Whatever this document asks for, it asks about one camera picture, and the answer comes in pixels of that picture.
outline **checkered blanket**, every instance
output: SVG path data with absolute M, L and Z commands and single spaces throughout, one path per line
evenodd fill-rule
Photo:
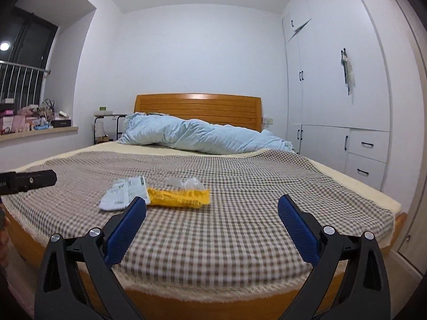
M 117 178 L 144 175 L 149 187 L 167 189 L 167 177 L 197 177 L 211 190 L 211 204 L 201 209 L 149 206 L 116 271 L 153 288 L 284 288 L 306 275 L 311 265 L 302 261 L 277 214 L 283 194 L 343 234 L 370 230 L 381 240 L 394 224 L 391 211 L 341 186 L 306 158 L 277 150 L 238 158 L 84 152 L 29 171 L 44 169 L 57 173 L 54 187 L 3 198 L 44 245 L 53 233 L 69 238 L 102 227 L 114 213 L 98 204 Z

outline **window sill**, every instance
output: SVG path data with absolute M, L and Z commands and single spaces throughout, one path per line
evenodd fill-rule
M 78 131 L 78 126 L 56 127 L 53 129 L 46 129 L 46 130 L 34 130 L 34 131 L 26 131 L 26 132 L 9 133 L 7 135 L 0 135 L 0 142 L 7 141 L 9 139 L 18 139 L 18 138 L 31 137 L 36 135 L 44 135 L 48 133 L 70 132 L 70 131 Z

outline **human hand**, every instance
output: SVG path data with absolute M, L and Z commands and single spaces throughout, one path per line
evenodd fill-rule
M 4 218 L 4 227 L 7 227 L 10 225 L 10 221 L 8 218 Z M 0 265 L 3 267 L 7 267 L 9 264 L 7 254 L 9 252 L 9 235 L 7 234 L 6 230 L 0 231 Z

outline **window railing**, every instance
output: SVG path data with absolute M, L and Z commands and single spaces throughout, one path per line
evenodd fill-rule
M 0 100 L 14 98 L 16 110 L 40 104 L 41 89 L 50 70 L 0 60 Z

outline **light blue comforter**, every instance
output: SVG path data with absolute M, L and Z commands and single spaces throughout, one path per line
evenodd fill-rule
M 202 120 L 182 120 L 170 115 L 135 113 L 126 117 L 119 143 L 158 144 L 206 154 L 241 154 L 262 148 L 292 151 L 292 143 L 270 131 L 257 132 L 231 125 L 213 125 Z

